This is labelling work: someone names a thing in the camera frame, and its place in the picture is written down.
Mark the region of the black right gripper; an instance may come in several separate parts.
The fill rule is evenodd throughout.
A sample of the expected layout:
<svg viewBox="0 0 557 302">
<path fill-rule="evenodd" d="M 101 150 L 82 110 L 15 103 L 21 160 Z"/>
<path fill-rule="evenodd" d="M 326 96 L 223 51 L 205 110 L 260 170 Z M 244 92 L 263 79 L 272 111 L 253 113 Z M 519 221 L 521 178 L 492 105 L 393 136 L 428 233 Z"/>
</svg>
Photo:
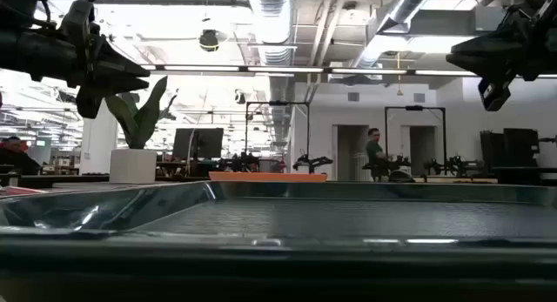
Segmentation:
<svg viewBox="0 0 557 302">
<path fill-rule="evenodd" d="M 556 0 L 524 0 L 511 5 L 503 23 L 513 28 L 513 36 L 493 31 L 456 44 L 446 61 L 479 77 L 515 77 L 526 81 L 556 77 Z M 511 65 L 496 57 L 474 57 L 510 50 Z"/>
</svg>

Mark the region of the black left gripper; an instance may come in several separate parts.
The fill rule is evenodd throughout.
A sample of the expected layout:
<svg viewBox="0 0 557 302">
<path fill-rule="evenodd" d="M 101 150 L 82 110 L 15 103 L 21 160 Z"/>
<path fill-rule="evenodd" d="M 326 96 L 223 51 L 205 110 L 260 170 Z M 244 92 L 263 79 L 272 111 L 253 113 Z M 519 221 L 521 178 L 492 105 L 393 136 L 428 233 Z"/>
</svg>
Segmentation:
<svg viewBox="0 0 557 302">
<path fill-rule="evenodd" d="M 135 77 L 148 77 L 151 73 L 111 47 L 94 23 L 94 12 L 93 2 L 75 0 L 59 26 L 64 41 L 73 49 L 70 71 L 64 76 L 66 84 L 102 94 L 148 88 L 147 81 Z"/>
</svg>

